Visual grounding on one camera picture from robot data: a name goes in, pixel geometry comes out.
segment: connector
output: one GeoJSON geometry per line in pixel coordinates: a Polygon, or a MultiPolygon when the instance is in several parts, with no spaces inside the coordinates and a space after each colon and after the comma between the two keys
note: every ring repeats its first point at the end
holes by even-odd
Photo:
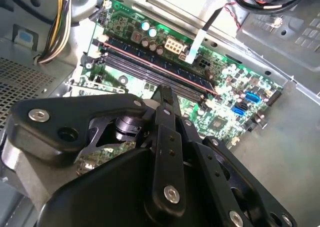
{"type": "Polygon", "coordinates": [[[251,101],[251,102],[256,103],[256,104],[261,102],[261,98],[258,95],[256,95],[255,93],[252,93],[250,91],[246,91],[245,92],[245,97],[244,98],[246,100],[251,101]]]}
{"type": "Polygon", "coordinates": [[[244,116],[245,115],[245,111],[243,111],[242,109],[236,107],[236,106],[233,106],[232,107],[232,112],[234,112],[235,114],[239,115],[239,116],[244,116]]]}
{"type": "Polygon", "coordinates": [[[177,55],[179,55],[182,50],[184,49],[184,45],[178,41],[176,41],[173,38],[168,37],[168,39],[165,42],[164,47],[177,55]]]}

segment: mesh vent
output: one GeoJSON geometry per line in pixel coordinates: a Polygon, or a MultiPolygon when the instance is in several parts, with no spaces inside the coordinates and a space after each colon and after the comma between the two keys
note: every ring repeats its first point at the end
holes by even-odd
{"type": "Polygon", "coordinates": [[[0,57],[0,131],[15,102],[38,97],[54,80],[55,77],[0,57]]]}

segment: motherboard component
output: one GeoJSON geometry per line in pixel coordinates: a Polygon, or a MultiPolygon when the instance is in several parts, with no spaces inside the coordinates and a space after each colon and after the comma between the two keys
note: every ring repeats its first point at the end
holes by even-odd
{"type": "Polygon", "coordinates": [[[141,29],[143,31],[148,31],[150,29],[150,23],[149,21],[145,20],[141,23],[141,29]]]}
{"type": "Polygon", "coordinates": [[[199,56],[196,63],[201,68],[211,67],[210,60],[203,56],[199,56]]]}
{"type": "Polygon", "coordinates": [[[150,28],[149,29],[149,31],[148,31],[148,35],[150,36],[150,37],[152,37],[152,38],[154,38],[154,37],[156,37],[157,36],[157,30],[156,30],[156,28],[150,28]]]}
{"type": "Polygon", "coordinates": [[[175,39],[168,37],[168,39],[165,42],[164,47],[168,51],[171,51],[171,52],[179,55],[182,52],[184,45],[182,43],[176,41],[175,39]]]}
{"type": "Polygon", "coordinates": [[[135,30],[133,31],[130,40],[137,44],[140,44],[142,40],[142,34],[135,30]]]}

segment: blue sata port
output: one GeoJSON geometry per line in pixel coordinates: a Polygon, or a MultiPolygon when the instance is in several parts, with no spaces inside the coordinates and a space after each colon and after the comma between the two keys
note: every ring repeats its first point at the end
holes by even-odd
{"type": "Polygon", "coordinates": [[[255,93],[252,93],[250,91],[245,92],[245,99],[247,101],[251,101],[256,104],[260,103],[260,101],[261,101],[261,98],[258,95],[256,95],[255,93]]]}
{"type": "Polygon", "coordinates": [[[233,106],[232,109],[231,109],[235,114],[239,115],[239,116],[244,116],[245,115],[245,111],[243,111],[242,109],[236,107],[236,106],[233,106]]]}

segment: metal panel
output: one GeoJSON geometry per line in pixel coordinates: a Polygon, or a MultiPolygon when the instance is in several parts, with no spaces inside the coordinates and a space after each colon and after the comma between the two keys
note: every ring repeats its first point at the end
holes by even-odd
{"type": "Polygon", "coordinates": [[[320,2],[303,0],[272,28],[268,16],[250,14],[236,38],[292,77],[298,88],[320,103],[320,2]]]}

